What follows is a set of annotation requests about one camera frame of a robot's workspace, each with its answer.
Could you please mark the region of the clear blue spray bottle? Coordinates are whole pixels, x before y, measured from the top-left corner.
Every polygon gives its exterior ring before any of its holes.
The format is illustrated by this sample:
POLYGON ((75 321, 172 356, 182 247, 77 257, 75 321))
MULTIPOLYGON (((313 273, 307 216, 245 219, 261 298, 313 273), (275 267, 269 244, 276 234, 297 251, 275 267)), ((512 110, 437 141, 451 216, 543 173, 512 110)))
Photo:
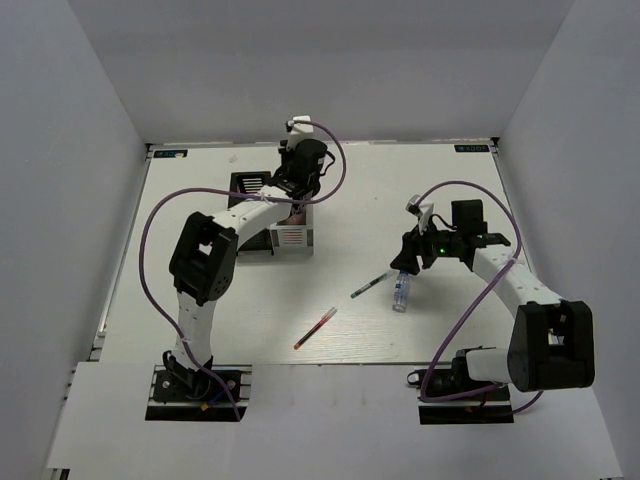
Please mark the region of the clear blue spray bottle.
POLYGON ((397 313, 405 313, 407 310, 410 289, 410 275, 400 270, 394 282, 392 310, 397 313))

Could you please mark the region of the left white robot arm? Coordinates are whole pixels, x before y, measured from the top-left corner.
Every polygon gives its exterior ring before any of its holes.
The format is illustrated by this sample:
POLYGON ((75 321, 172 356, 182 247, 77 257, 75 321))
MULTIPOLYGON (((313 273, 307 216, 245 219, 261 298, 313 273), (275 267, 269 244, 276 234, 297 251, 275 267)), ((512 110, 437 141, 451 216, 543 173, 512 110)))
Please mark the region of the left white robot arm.
POLYGON ((231 285, 238 249, 272 225, 305 214, 306 207, 299 202, 319 192, 324 160, 333 156, 325 143, 315 139, 302 140, 291 149, 282 147, 279 153, 281 166, 255 199, 244 199, 212 216, 191 214, 171 257, 180 333, 164 354, 163 364, 188 398, 202 398, 210 390, 211 374, 201 367, 213 363, 214 310, 231 285))

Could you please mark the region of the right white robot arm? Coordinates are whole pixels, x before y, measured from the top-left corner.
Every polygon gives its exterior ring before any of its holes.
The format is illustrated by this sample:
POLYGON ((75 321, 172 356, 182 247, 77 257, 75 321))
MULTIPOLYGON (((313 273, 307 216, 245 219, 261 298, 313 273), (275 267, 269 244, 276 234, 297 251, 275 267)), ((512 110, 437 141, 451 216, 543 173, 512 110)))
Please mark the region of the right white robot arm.
POLYGON ((455 258, 497 295, 514 324, 509 345, 457 352, 451 384, 461 397, 486 387, 512 384, 521 392, 576 389, 595 379, 593 315, 582 301, 569 301, 518 262, 509 240, 491 233, 479 199, 454 201, 452 222, 438 229, 433 204, 412 198, 406 207, 417 219, 403 234, 393 269, 416 276, 439 258, 455 258))

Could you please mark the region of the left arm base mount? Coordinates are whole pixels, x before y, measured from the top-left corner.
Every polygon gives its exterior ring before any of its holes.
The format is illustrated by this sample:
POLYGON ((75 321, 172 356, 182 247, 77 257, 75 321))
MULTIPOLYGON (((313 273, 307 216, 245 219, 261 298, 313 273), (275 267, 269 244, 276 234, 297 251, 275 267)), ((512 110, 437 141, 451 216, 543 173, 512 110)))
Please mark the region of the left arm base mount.
POLYGON ((190 391, 163 366, 156 365, 146 406, 146 421, 223 422, 240 421, 251 393, 250 365, 218 366, 215 372, 226 383, 234 399, 233 407, 223 387, 211 377, 203 387, 190 391))

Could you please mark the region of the red gel pen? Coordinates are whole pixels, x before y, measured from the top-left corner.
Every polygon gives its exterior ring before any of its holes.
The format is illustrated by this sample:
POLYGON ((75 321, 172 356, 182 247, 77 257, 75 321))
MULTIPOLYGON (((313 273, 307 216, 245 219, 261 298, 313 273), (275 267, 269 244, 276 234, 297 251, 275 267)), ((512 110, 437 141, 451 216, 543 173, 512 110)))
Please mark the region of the red gel pen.
POLYGON ((337 308, 330 308, 325 314, 322 315, 320 320, 306 332, 293 346, 294 350, 299 350, 312 336, 314 336, 335 314, 337 308))

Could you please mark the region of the pink cylindrical tube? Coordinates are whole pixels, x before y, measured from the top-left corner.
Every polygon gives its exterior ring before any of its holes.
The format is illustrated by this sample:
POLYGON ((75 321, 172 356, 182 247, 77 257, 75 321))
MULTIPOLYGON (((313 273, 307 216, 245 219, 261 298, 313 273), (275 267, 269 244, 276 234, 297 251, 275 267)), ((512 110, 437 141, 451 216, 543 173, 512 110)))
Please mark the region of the pink cylindrical tube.
POLYGON ((306 213, 300 212, 294 215, 291 215, 284 221, 286 225, 305 225, 306 224, 306 213))

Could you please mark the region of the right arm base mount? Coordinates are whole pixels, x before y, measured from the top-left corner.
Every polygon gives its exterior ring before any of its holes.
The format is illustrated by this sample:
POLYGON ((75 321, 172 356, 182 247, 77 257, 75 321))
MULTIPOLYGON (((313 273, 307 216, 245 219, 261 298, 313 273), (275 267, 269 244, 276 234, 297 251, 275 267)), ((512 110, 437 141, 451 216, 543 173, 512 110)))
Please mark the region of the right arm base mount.
POLYGON ((431 398, 455 396, 453 400, 417 400, 419 423, 429 426, 489 425, 514 422, 511 395, 504 386, 491 391, 459 397, 464 392, 488 388, 490 382, 470 380, 460 367, 451 363, 435 367, 426 388, 431 398))

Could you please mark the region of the green gel pen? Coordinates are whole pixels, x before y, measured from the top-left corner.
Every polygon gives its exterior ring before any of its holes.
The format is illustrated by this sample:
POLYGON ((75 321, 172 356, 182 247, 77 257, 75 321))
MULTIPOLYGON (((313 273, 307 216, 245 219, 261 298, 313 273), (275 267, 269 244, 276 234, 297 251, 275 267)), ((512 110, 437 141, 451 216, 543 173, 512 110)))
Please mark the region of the green gel pen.
POLYGON ((374 279, 372 279, 369 282, 367 282, 365 285, 361 286, 360 288, 358 288, 357 290, 352 292, 350 294, 350 298, 351 299, 356 299, 357 297, 359 297, 362 294, 364 294, 365 292, 369 291, 370 289, 372 289, 376 285, 378 285, 378 284, 390 279, 393 276, 393 274, 394 274, 393 270, 387 270, 386 272, 378 275, 374 279))

